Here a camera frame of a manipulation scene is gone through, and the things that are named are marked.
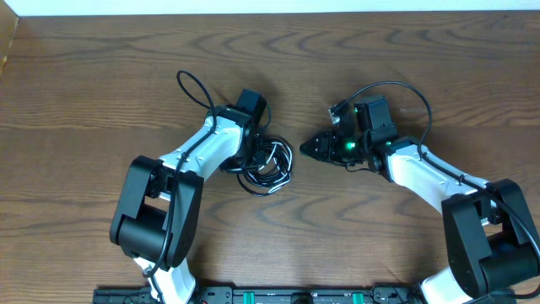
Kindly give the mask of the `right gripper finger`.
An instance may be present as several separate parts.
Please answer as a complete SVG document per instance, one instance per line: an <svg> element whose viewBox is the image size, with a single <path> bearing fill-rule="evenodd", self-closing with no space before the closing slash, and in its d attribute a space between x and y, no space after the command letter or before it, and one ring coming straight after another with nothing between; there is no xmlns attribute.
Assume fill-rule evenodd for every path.
<svg viewBox="0 0 540 304"><path fill-rule="evenodd" d="M312 138L305 141L301 148L328 148L329 147L329 132L321 131Z"/></svg>
<svg viewBox="0 0 540 304"><path fill-rule="evenodd" d="M321 152L316 145L304 143L300 146L300 153L306 157L312 158L313 160L321 160Z"/></svg>

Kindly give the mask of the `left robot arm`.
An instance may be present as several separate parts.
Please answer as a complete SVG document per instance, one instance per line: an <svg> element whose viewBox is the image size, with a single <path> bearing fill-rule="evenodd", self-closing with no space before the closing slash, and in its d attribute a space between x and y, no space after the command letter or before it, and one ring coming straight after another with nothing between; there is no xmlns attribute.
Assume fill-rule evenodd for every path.
<svg viewBox="0 0 540 304"><path fill-rule="evenodd" d="M187 265L197 229L203 184L218 169L262 167L258 124L267 101L243 90L232 106L208 111L201 129L158 159L140 155L129 166L110 240L132 258L159 303L187 303L196 280Z"/></svg>

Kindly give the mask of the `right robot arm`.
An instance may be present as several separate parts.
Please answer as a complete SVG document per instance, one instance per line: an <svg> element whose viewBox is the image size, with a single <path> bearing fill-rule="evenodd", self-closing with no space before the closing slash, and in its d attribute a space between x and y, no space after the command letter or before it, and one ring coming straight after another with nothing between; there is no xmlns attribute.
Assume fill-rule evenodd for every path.
<svg viewBox="0 0 540 304"><path fill-rule="evenodd" d="M366 163L441 213L448 265L421 283L424 302L515 301L511 286L539 275L539 236L515 182L470 176L400 136L382 95L330 115L335 128L304 142L303 155L346 169Z"/></svg>

